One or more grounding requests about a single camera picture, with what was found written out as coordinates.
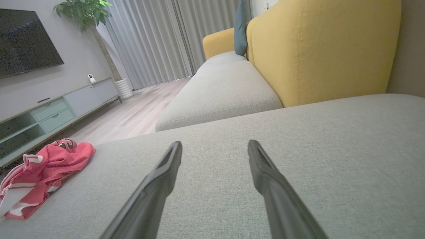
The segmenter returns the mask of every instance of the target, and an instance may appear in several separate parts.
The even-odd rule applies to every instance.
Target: light wood floor
[[[159,115],[189,78],[134,91],[134,96],[115,102],[69,127],[55,138],[99,145],[155,132]]]

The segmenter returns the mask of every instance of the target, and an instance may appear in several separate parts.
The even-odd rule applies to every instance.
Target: white cabinet door
[[[69,93],[65,95],[65,98],[77,117],[84,115],[103,103],[92,85]]]
[[[116,90],[112,79],[95,83],[93,85],[93,89],[101,103],[107,102],[108,100],[118,96],[118,91]]]

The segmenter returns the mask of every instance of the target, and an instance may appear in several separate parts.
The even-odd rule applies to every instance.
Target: green drawer
[[[40,124],[47,133],[50,133],[56,128],[65,124],[66,122],[72,120],[73,118],[74,116],[72,115],[71,111],[67,109],[60,113],[57,113],[56,115],[53,115],[52,117],[46,119]]]
[[[32,114],[38,121],[42,121],[66,108],[67,106],[65,102],[63,102],[62,98],[60,98],[36,108],[32,111]]]

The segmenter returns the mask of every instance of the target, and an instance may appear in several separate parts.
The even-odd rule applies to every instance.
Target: yellow fabric
[[[383,94],[400,0],[284,0],[247,28],[248,59],[284,107]]]
[[[206,59],[215,55],[235,50],[235,29],[230,28],[208,35],[204,38]]]

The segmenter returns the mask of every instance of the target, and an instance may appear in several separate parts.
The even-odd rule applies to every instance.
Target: indoor tree
[[[110,16],[110,13],[105,10],[106,5],[111,6],[110,3],[104,0],[66,0],[65,2],[56,5],[53,8],[53,11],[56,10],[59,17],[65,15],[72,18],[80,26],[81,32],[84,32],[87,28],[93,32],[93,35],[96,38],[106,61],[108,62],[115,81],[119,81],[121,80],[121,76],[119,75],[105,44],[96,29],[96,26],[99,25],[99,23],[105,24],[106,18]]]

